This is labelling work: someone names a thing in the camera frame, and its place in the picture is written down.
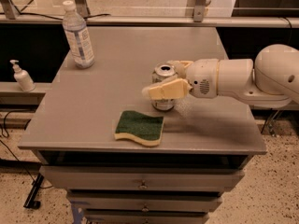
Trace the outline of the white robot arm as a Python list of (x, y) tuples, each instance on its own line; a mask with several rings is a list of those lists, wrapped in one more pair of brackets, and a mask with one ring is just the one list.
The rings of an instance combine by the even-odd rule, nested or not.
[(299, 103), (299, 50), (286, 45), (262, 49), (255, 60), (171, 61), (175, 74), (142, 90), (151, 100), (232, 97), (247, 104), (280, 108)]

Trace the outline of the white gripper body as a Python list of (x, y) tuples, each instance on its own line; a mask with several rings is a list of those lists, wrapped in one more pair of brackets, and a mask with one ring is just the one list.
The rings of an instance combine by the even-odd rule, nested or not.
[(186, 71), (192, 86), (190, 94), (196, 98), (215, 98), (217, 96), (219, 60), (203, 59), (193, 62)]

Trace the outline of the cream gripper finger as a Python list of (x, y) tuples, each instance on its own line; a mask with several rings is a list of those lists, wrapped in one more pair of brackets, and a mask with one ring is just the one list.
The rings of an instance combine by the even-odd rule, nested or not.
[(192, 86), (186, 79), (175, 78), (154, 83), (142, 90), (142, 95), (151, 100), (170, 100), (184, 98)]
[(168, 61), (169, 64), (171, 64), (176, 73), (178, 74), (178, 77), (186, 77), (186, 70), (187, 68), (193, 64), (193, 61)]

